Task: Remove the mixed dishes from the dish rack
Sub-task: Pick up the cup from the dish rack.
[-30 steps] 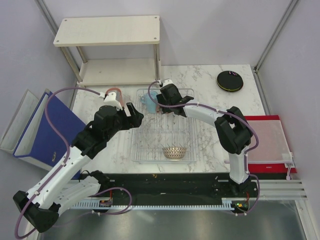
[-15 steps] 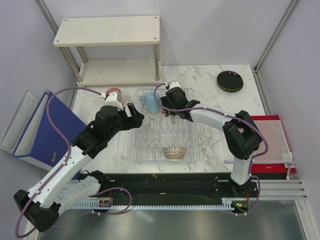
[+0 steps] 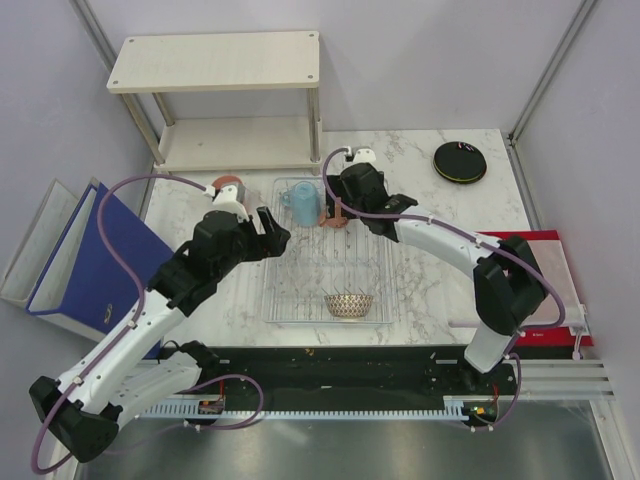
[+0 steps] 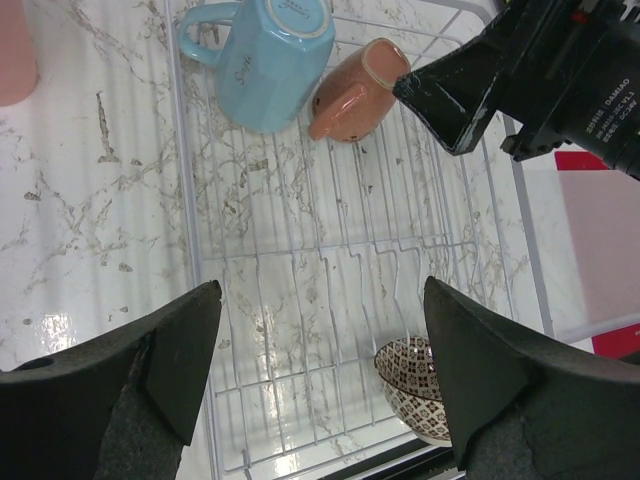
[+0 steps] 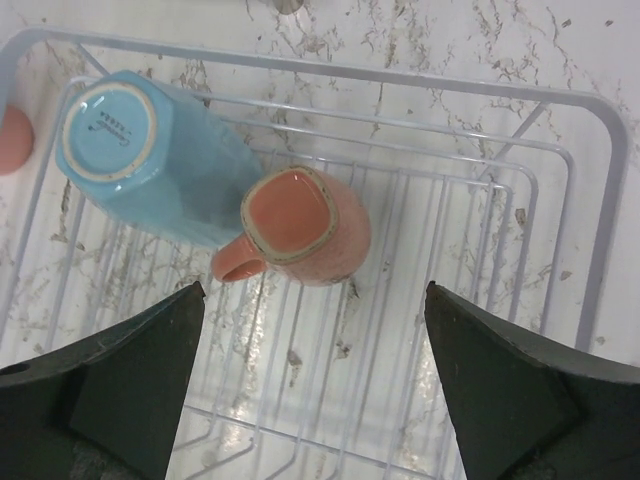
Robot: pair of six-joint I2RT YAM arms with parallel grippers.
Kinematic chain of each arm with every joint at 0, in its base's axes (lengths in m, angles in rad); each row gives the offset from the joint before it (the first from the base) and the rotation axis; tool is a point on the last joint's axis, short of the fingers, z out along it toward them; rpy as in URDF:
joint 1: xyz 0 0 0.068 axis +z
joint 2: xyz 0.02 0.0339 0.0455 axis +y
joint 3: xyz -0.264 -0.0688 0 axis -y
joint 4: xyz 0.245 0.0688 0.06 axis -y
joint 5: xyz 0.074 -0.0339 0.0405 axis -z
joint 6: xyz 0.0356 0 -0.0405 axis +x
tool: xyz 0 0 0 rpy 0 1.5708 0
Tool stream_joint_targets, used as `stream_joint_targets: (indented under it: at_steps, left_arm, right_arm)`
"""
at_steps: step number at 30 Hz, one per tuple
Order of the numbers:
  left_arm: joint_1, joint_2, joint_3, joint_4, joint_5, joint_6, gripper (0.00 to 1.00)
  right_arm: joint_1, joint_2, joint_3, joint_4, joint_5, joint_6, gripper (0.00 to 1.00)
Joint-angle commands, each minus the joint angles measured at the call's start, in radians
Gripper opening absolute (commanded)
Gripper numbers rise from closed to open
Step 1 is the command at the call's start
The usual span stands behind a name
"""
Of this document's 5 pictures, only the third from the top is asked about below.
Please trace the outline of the small orange mug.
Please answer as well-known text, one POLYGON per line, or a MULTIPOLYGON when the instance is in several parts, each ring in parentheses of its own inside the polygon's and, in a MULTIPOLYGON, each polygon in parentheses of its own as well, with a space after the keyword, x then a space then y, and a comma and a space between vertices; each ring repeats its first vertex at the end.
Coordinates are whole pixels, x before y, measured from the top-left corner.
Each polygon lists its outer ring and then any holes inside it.
POLYGON ((345 228, 349 223, 349 219, 342 213, 340 204, 334 204, 333 215, 330 215, 329 207, 320 215, 318 226, 332 229, 345 228))

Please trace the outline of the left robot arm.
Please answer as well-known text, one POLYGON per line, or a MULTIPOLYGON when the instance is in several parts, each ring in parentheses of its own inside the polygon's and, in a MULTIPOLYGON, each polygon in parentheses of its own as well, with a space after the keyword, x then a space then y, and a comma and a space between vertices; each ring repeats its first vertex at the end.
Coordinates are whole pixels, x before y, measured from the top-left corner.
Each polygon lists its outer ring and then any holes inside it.
POLYGON ((41 376, 29 396, 42 423, 37 440, 51 433, 70 457, 87 463, 113 443, 137 414, 179 391, 208 393, 219 382, 204 345, 192 342, 165 363, 132 380, 127 374, 171 329, 212 297, 239 264, 277 258, 291 238, 266 207, 249 214, 228 207, 208 212, 192 238, 163 263, 115 328, 58 378, 41 376))

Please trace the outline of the patterned bowl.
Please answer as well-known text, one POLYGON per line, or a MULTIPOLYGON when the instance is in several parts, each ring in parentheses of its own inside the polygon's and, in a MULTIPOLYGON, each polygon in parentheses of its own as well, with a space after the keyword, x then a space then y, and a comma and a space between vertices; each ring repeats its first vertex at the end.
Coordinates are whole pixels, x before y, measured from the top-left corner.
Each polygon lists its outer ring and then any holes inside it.
POLYGON ((330 294, 324 296, 328 312, 335 318, 360 319, 368 315, 374 297, 368 294, 330 294))

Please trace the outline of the white wire dish rack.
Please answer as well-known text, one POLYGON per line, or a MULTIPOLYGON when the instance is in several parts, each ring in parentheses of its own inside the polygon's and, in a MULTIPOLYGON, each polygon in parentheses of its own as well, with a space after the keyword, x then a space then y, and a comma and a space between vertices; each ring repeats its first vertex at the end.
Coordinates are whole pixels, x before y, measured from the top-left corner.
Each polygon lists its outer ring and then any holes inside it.
POLYGON ((324 204, 324 185, 318 177, 280 177, 273 183, 272 214, 291 238, 285 253, 265 266, 263 319, 275 324, 389 323, 395 302, 392 243, 358 220, 342 228, 298 225, 282 198, 304 181, 315 186, 324 204), (349 294, 372 298, 365 316, 331 314, 325 297, 349 294))

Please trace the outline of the black plate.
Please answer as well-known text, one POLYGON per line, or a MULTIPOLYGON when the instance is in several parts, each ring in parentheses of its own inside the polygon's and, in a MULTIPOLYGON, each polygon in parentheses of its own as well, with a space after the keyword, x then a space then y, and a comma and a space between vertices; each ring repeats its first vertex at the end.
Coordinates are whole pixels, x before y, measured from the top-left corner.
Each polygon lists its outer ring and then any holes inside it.
POLYGON ((433 157, 434 169, 441 170, 448 175, 467 177, 478 175, 486 170, 487 162, 484 155, 475 146, 453 141, 440 145, 433 157))

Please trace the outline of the blue mug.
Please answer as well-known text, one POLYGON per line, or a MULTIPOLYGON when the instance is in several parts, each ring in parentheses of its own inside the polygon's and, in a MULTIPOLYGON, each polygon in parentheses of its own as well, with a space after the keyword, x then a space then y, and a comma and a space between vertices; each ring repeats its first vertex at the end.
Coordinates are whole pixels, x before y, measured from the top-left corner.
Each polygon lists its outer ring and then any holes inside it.
POLYGON ((283 206, 291 211, 293 221, 301 227, 318 223, 320 198, 317 188, 308 181, 301 181, 280 196, 283 206))

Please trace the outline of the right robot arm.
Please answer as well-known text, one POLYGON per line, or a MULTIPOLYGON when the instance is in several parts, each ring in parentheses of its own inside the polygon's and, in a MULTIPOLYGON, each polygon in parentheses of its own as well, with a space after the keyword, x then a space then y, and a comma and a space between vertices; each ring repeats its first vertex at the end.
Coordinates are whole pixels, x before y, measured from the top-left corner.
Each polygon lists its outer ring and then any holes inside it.
POLYGON ((464 351, 458 381, 483 392, 494 367, 513 349, 518 330, 549 296, 549 284, 527 240, 464 230, 404 194, 390 194, 384 175, 369 163, 353 163, 338 175, 322 171, 328 201, 369 231, 435 256, 471 282, 480 325, 464 351))

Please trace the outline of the tall pink cup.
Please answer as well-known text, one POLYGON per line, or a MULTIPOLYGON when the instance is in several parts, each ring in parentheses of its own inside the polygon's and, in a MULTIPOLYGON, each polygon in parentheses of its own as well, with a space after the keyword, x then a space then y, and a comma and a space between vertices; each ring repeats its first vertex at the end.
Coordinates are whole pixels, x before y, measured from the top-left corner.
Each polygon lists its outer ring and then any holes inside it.
POLYGON ((242 185, 242 184, 243 182, 239 177, 235 175, 230 175, 230 174, 220 176, 211 183, 211 185, 216 190, 221 190, 226 185, 242 185))

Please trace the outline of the green plate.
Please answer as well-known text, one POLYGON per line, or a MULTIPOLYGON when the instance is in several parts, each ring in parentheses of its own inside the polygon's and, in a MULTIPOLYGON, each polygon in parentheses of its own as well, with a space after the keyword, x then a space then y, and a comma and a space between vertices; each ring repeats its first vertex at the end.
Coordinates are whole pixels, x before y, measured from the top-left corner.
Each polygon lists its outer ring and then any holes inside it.
POLYGON ((448 175, 447 173, 442 172, 441 170, 438 170, 438 169, 436 169, 436 173, 444 180, 449 181, 453 184, 472 185, 474 183, 481 181, 485 177, 486 170, 480 172, 478 175, 467 176, 467 177, 456 177, 453 175, 448 175))

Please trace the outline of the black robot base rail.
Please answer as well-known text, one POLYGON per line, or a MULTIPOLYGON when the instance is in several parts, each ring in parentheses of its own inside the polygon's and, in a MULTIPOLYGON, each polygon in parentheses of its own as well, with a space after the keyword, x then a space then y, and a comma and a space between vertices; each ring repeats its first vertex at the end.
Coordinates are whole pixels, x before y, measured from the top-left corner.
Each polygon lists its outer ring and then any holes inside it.
POLYGON ((514 367, 501 361, 488 373, 463 358, 462 346, 202 347, 198 380, 243 374, 264 392, 322 387, 416 391, 426 395, 505 397, 516 391, 514 367))

